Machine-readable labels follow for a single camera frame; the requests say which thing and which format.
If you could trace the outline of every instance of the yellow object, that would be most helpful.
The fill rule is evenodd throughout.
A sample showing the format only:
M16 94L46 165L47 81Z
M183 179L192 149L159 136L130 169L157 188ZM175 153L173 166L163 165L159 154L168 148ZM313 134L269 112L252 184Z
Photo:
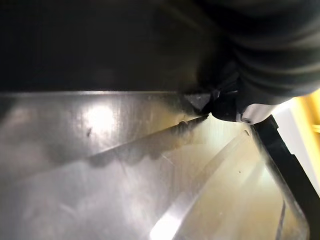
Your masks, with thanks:
M320 89L294 98L291 109L320 184Z

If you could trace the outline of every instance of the black plastic edge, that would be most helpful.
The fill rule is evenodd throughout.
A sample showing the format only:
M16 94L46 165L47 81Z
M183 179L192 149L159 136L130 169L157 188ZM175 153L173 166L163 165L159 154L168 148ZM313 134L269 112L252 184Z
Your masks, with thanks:
M253 127L303 211L309 224L310 240L319 240L320 198L298 159L279 135L275 119L270 116Z

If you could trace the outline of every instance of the stainless steel surface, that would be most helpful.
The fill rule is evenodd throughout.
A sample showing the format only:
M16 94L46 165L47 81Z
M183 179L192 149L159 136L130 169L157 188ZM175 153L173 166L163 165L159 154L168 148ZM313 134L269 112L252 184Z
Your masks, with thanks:
M170 92L0 101L0 239L306 239L243 123Z

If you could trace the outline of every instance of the crumb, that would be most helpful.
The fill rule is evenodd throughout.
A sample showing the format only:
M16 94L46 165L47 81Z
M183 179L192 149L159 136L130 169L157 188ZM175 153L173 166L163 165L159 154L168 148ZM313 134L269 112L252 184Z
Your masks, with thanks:
M92 132L92 127L90 127L90 128L88 129L88 131L86 131L86 136L87 136L87 137L90 137L91 132Z

